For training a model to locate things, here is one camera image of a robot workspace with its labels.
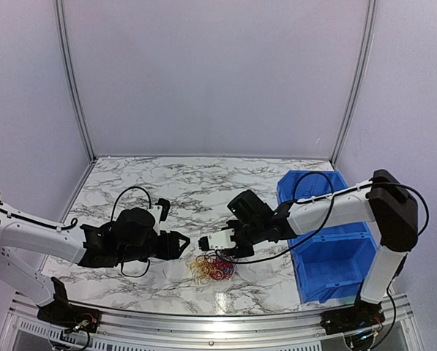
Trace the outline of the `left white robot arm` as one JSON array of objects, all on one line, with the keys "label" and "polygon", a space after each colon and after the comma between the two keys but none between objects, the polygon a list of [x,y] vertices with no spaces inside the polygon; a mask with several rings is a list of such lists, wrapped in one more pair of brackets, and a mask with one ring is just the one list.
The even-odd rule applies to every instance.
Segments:
[{"label": "left white robot arm", "polygon": [[190,239],[162,230],[170,203],[160,199],[149,209],[123,210],[99,227],[52,222],[19,211],[0,200],[0,280],[23,293],[38,307],[47,307],[60,325],[71,325],[76,309],[67,302],[63,284],[41,274],[14,249],[46,254],[84,268],[115,268],[150,258],[177,260]]}]

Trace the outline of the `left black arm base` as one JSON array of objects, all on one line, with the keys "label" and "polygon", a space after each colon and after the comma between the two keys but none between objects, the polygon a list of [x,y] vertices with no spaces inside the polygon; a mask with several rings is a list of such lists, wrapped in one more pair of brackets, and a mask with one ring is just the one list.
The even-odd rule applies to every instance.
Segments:
[{"label": "left black arm base", "polygon": [[51,281],[53,284],[52,299],[44,306],[37,306],[37,318],[71,329],[87,321],[88,325],[84,329],[89,333],[95,333],[100,322],[100,310],[71,304],[64,284],[55,277],[51,277]]}]

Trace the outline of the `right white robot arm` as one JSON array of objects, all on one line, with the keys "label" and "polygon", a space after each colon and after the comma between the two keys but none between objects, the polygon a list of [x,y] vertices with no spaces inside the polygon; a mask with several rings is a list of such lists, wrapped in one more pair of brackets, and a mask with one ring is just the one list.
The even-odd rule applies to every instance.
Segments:
[{"label": "right white robot arm", "polygon": [[357,298],[346,320],[364,326],[417,244],[417,200],[380,169],[354,186],[337,172],[291,170],[278,181],[277,201],[270,208],[241,192],[228,204],[234,219],[202,238],[201,249],[248,263],[257,244],[286,241],[300,301]]}]

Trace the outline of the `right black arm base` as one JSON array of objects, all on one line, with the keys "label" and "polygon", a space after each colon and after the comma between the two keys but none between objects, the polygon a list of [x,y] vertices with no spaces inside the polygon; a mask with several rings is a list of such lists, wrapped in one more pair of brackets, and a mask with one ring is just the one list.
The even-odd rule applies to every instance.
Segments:
[{"label": "right black arm base", "polygon": [[320,326],[327,335],[332,335],[383,324],[384,321],[380,303],[368,303],[357,298],[353,306],[323,312]]}]

